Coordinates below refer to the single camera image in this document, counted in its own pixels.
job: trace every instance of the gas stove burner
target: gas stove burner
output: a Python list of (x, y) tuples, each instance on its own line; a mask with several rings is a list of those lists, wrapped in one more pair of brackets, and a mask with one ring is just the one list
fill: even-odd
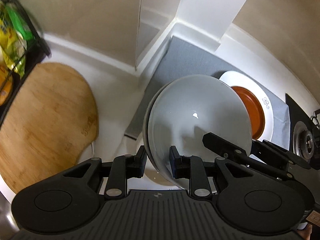
[(293, 153), (304, 158), (311, 159), (315, 149), (312, 133), (308, 130), (304, 122), (298, 121), (293, 129)]

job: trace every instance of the yellow snack bag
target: yellow snack bag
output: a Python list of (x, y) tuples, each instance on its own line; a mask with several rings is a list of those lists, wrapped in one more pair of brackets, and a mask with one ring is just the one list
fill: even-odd
[[(6, 77), (9, 75), (7, 67), (0, 65), (0, 87), (2, 87), (2, 83), (5, 81)], [(9, 98), (12, 92), (12, 76), (9, 77), (4, 87), (0, 92), (0, 106), (3, 105), (7, 99)]]
[[(21, 35), (18, 35), (13, 28), (9, 14), (0, 1), (0, 46), (2, 49), (3, 59), (7, 67), (12, 70), (15, 66), (15, 61), (19, 60), (26, 48)], [(22, 78), (24, 75), (25, 57), (15, 67), (14, 71)]]

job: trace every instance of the kitchen sink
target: kitchen sink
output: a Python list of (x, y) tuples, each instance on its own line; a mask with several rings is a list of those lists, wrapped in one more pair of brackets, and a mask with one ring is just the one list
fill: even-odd
[(8, 240), (18, 231), (11, 213), (11, 204), (0, 192), (0, 240)]

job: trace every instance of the label sticker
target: label sticker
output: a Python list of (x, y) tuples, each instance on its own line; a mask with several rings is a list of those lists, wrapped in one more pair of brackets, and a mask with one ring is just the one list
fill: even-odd
[(307, 220), (320, 227), (320, 214), (317, 211), (313, 210), (311, 214), (307, 217)]

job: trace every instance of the white bowl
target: white bowl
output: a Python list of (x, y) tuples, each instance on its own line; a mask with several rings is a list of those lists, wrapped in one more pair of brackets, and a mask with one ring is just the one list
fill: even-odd
[(153, 157), (152, 157), (152, 154), (151, 154), (151, 151), (150, 151), (150, 147), (149, 147), (149, 141), (148, 141), (148, 124), (149, 124), (149, 117), (150, 117), (150, 113), (151, 113), (151, 109), (153, 107), (153, 104), (155, 103), (156, 99), (158, 98), (158, 96), (160, 95), (160, 93), (164, 90), (164, 88), (169, 85), (168, 84), (165, 84), (162, 88), (160, 88), (158, 90), (158, 92), (153, 96), (153, 98), (151, 99), (148, 107), (147, 107), (147, 110), (146, 110), (146, 113), (144, 115), (144, 119), (143, 119), (143, 125), (142, 125), (142, 139), (143, 139), (143, 145), (144, 145), (144, 148), (147, 152), (147, 155), (148, 155), (148, 158), (149, 160), (151, 161), (152, 165), (154, 166), (154, 168), (158, 170), (157, 166), (156, 166), (156, 163), (155, 161), (153, 160)]
[(248, 112), (239, 96), (220, 80), (206, 75), (182, 77), (157, 97), (148, 123), (148, 143), (159, 172), (178, 187), (188, 189), (188, 179), (172, 177), (169, 148), (180, 155), (196, 155), (213, 162), (218, 156), (203, 146), (212, 132), (250, 154), (252, 144)]
[(236, 71), (227, 71), (223, 73), (220, 80), (230, 87), (243, 87), (254, 94), (262, 106), (265, 119), (264, 129), (258, 140), (271, 141), (273, 134), (273, 110), (271, 102), (262, 88), (252, 79)]
[[(138, 152), (141, 145), (144, 145), (142, 139), (142, 133), (137, 138), (137, 149)], [(142, 184), (148, 189), (156, 190), (176, 190), (179, 189), (177, 186), (165, 179), (159, 171), (157, 171), (154, 165), (151, 163), (149, 156), (147, 158), (146, 166), (144, 169), (144, 175), (142, 177)]]

